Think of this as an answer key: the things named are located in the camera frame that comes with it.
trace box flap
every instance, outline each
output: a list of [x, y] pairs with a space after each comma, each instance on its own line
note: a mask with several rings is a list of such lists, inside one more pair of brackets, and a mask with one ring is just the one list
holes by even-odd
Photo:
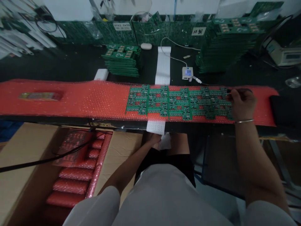
[[[24, 123], [0, 152], [0, 167], [37, 161], [58, 130], [58, 126]], [[0, 173], [0, 225], [12, 214], [35, 166]]]
[[[106, 158], [103, 162], [103, 167], [100, 171], [99, 179], [94, 191], [94, 196], [96, 196], [105, 182], [109, 177], [115, 172], [115, 170], [138, 148], [141, 146], [142, 134], [139, 133], [128, 133], [128, 132], [118, 132], [114, 131], [112, 139], [107, 151]], [[120, 205], [123, 200], [128, 195], [129, 191], [134, 186], [134, 178], [124, 189]]]

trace person's left hand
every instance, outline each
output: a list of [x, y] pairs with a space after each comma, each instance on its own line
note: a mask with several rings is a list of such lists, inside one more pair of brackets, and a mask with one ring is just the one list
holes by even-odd
[[152, 133], [150, 140], [149, 140], [150, 144], [154, 145], [156, 143], [159, 143], [161, 141], [161, 137], [162, 137], [162, 135]]

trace desk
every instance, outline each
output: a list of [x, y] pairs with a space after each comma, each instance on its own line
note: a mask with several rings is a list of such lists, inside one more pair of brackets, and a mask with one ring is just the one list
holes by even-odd
[[[99, 68], [105, 68], [101, 55], [106, 52], [105, 48], [86, 45], [61, 45], [58, 48], [45, 49], [35, 52], [34, 56], [23, 55], [19, 57], [6, 57], [0, 60], [0, 81], [7, 81], [14, 78], [35, 79], [35, 80], [56, 80], [63, 82], [81, 82], [93, 80]], [[171, 56], [181, 59], [186, 55], [195, 55], [197, 51], [181, 47], [172, 47]], [[158, 50], [154, 46], [152, 50], [142, 50], [144, 67], [139, 78], [109, 75], [108, 81], [128, 83], [155, 83]], [[195, 57], [185, 60], [188, 66], [195, 65]], [[171, 59], [170, 85], [198, 85], [196, 81], [191, 83], [182, 80], [183, 63]], [[197, 75], [206, 84], [225, 86], [238, 85], [265, 85], [275, 88], [280, 95], [290, 96], [297, 108], [298, 115], [301, 115], [301, 88], [291, 89], [284, 81], [299, 74], [298, 68], [275, 70], [261, 60], [254, 59], [251, 55], [244, 55], [240, 61], [230, 66], [227, 72], [219, 74], [199, 74], [194, 68], [194, 75]], [[41, 122], [57, 125], [96, 125], [112, 128], [146, 129], [146, 121], [106, 121], [89, 120], [86, 118], [74, 117], [37, 117], [37, 116], [1, 116], [6, 120]], [[301, 132], [276, 127], [258, 126], [261, 136], [277, 136], [286, 134], [291, 139], [301, 140]], [[223, 133], [234, 135], [233, 125], [224, 124], [202, 124], [193, 122], [167, 122], [166, 132], [197, 132], [200, 134]]]

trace black shorts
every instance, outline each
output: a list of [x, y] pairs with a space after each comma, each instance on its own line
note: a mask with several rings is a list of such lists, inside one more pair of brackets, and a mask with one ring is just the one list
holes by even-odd
[[177, 167], [195, 187], [195, 180], [193, 174], [194, 166], [190, 159], [190, 154], [177, 154], [165, 156], [162, 152], [158, 151], [157, 149], [151, 148], [136, 172], [136, 179], [137, 176], [140, 176], [142, 171], [154, 164], [170, 164]]

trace red bubble wrap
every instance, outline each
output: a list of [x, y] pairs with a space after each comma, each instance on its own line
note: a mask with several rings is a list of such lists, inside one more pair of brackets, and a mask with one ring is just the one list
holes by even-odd
[[97, 184], [97, 181], [98, 181], [98, 178], [99, 178], [101, 168], [103, 166], [103, 161], [104, 161], [104, 159], [106, 157], [106, 154], [107, 154], [107, 151], [108, 151], [108, 147], [109, 147], [111, 138], [112, 138], [112, 135], [107, 134], [106, 138], [104, 139], [103, 146], [101, 148], [101, 151], [99, 153], [99, 157], [97, 159], [96, 168], [95, 168], [91, 183], [89, 185], [89, 188], [88, 188], [88, 191], [87, 191], [87, 194], [86, 194], [86, 198], [93, 197], [95, 187], [96, 187], [96, 184]]
[[106, 134], [103, 132], [96, 132], [96, 139], [103, 140], [106, 137]]
[[60, 172], [60, 177], [65, 179], [73, 180], [91, 180], [93, 176], [92, 169], [83, 169], [83, 168], [63, 168]]
[[79, 163], [76, 167], [86, 168], [86, 169], [94, 169], [96, 166], [96, 159], [86, 159], [83, 162]]
[[[179, 91], [187, 86], [169, 86], [170, 91]], [[200, 86], [189, 86], [189, 90], [199, 90]], [[257, 97], [257, 107], [254, 112], [256, 125], [275, 126], [269, 97], [278, 95], [271, 87], [241, 86], [235, 88], [249, 88]], [[168, 121], [168, 117], [160, 117], [159, 113], [138, 115], [138, 112], [127, 112], [130, 85], [116, 84], [107, 81], [94, 80], [82, 83], [65, 83], [55, 81], [34, 81], [15, 79], [0, 84], [0, 115], [28, 115], [28, 116], [71, 116], [87, 117], [106, 120], [156, 120]], [[60, 101], [22, 101], [18, 99], [20, 93], [25, 92], [55, 92], [62, 93]], [[183, 121], [182, 117], [170, 117], [169, 121]], [[215, 120], [207, 120], [205, 116], [193, 116], [192, 122], [227, 123], [224, 116], [217, 116]]]
[[90, 144], [90, 147], [101, 149], [101, 146], [103, 145], [103, 140], [96, 139], [95, 141], [92, 141]]
[[62, 225], [71, 212], [71, 208], [46, 205], [41, 213], [41, 219], [45, 223]]
[[[65, 154], [66, 152], [88, 142], [93, 133], [83, 130], [70, 129], [67, 137], [65, 138], [58, 154]], [[84, 161], [88, 145], [81, 148], [79, 151], [67, 155], [53, 162], [53, 165], [64, 167], [75, 167], [77, 164]]]
[[49, 205], [73, 208], [80, 201], [85, 199], [85, 195], [54, 191], [46, 200]]
[[92, 159], [96, 159], [98, 158], [99, 152], [100, 149], [97, 148], [88, 149], [88, 157]]
[[54, 183], [53, 190], [84, 195], [87, 191], [88, 185], [88, 181], [60, 178]]

